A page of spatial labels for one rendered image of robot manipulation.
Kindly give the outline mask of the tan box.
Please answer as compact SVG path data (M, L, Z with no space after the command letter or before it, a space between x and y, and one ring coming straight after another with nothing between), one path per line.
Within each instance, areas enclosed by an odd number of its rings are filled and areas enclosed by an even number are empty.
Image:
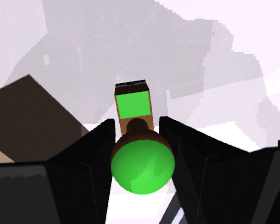
M30 75L0 89L0 163L47 160L88 132Z

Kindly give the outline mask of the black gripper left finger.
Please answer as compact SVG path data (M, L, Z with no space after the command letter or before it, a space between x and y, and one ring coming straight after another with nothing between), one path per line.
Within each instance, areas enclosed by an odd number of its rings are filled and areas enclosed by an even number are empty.
M106 224L115 119L43 161L0 163L0 224Z

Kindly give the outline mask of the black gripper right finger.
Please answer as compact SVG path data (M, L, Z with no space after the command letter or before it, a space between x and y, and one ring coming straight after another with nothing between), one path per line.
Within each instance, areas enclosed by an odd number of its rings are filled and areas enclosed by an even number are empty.
M280 192L280 146L247 151L168 116L175 185L187 224L266 224Z

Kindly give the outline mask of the green and brown stamp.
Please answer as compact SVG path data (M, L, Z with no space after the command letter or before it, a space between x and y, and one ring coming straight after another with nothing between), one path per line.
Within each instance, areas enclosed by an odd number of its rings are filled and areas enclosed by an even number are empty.
M145 80L115 84L121 137L110 157L118 185L134 194L151 194L171 179L175 160L168 141L154 131L150 90Z

